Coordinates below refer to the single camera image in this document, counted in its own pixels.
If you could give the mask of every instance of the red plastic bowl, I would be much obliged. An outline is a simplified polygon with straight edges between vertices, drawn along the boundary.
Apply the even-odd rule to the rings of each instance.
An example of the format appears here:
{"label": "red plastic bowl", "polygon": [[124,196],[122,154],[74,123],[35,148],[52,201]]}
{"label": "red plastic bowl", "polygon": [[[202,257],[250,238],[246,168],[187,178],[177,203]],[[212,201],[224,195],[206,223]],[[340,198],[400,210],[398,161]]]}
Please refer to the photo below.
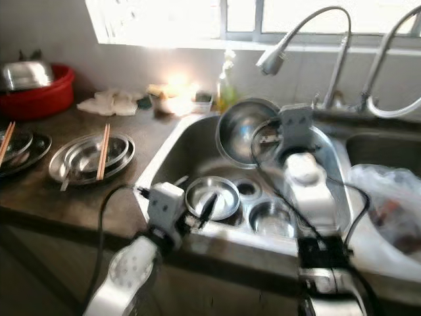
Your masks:
{"label": "red plastic bowl", "polygon": [[68,109],[73,103],[73,70],[51,65],[55,81],[51,86],[0,95],[0,112],[12,120],[36,120]]}

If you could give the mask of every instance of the window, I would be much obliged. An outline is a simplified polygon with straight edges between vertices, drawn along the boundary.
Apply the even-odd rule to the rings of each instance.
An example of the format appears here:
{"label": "window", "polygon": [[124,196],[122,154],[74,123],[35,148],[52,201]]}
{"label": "window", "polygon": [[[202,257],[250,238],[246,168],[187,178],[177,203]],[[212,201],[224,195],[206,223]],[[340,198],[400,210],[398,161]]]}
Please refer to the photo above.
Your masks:
{"label": "window", "polygon": [[[378,45],[381,36],[419,0],[86,0],[100,43],[194,46],[198,41],[255,41],[276,43],[309,14],[339,5],[349,11],[353,44]],[[334,43],[346,30],[339,11],[311,20],[298,42]],[[414,43],[421,31],[421,15],[398,31],[398,41]]]}

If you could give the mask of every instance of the plastic bag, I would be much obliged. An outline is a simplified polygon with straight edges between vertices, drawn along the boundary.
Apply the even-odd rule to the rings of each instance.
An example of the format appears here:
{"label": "plastic bag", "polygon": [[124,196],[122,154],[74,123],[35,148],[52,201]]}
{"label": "plastic bag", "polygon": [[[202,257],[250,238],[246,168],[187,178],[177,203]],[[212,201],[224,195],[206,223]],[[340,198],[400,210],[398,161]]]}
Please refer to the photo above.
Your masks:
{"label": "plastic bag", "polygon": [[421,179],[408,169],[356,165],[351,182],[372,198],[370,218],[389,243],[406,254],[421,251]]}

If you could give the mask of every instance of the metal pipe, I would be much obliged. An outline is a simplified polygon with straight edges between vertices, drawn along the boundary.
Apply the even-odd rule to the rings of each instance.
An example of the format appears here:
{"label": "metal pipe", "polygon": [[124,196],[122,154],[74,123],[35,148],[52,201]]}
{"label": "metal pipe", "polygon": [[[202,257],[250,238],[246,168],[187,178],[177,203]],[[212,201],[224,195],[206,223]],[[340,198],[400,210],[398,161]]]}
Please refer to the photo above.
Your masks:
{"label": "metal pipe", "polygon": [[341,71],[343,68],[343,64],[345,62],[345,57],[347,54],[347,50],[349,48],[349,40],[351,38],[351,17],[349,16],[348,11],[346,11],[343,7],[338,6],[331,6],[320,9],[315,13],[312,13],[304,20],[302,20],[292,31],[290,31],[285,37],[271,50],[264,52],[262,57],[257,62],[257,66],[262,69],[264,74],[273,74],[275,75],[278,73],[285,55],[284,51],[293,37],[298,33],[298,31],[310,20],[315,18],[316,16],[331,10],[339,10],[345,13],[348,20],[348,31],[344,38],[342,39],[341,50],[339,51],[339,55],[335,64],[334,73],[332,74],[332,78],[330,80],[330,85],[328,88],[328,92],[323,101],[323,105],[325,108],[330,108],[332,106],[332,100],[334,98],[334,93],[336,90],[337,83],[339,81],[339,77],[341,75]]}
{"label": "metal pipe", "polygon": [[374,81],[376,80],[380,67],[383,65],[385,56],[387,51],[389,50],[390,43],[392,39],[395,37],[396,31],[401,27],[403,23],[405,23],[409,18],[412,16],[421,13],[421,5],[416,7],[415,9],[409,11],[404,17],[402,17],[394,27],[390,30],[390,32],[383,37],[382,43],[380,44],[379,51],[377,52],[376,57],[374,57],[373,65],[371,66],[370,72],[368,73],[368,79],[362,89],[361,93],[361,111],[366,108],[367,99],[371,96],[371,91],[374,85]]}

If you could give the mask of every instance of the white wall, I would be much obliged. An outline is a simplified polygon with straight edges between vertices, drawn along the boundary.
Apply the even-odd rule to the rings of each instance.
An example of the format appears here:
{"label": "white wall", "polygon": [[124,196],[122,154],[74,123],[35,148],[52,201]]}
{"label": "white wall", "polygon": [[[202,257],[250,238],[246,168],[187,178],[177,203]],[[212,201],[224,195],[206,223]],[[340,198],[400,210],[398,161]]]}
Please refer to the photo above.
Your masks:
{"label": "white wall", "polygon": [[[214,90],[223,61],[218,49],[151,49],[97,43],[85,0],[1,0],[0,61],[13,61],[18,50],[42,49],[51,62],[70,65],[77,73],[76,89],[107,87],[144,90],[183,73]],[[308,102],[326,92],[335,53],[292,51],[275,77],[263,77],[255,67],[261,51],[237,51],[235,82],[247,95],[265,96],[279,104]],[[349,54],[339,89],[356,102],[373,51]],[[386,59],[375,87],[384,109],[393,109],[421,95],[421,53],[393,54]]]}

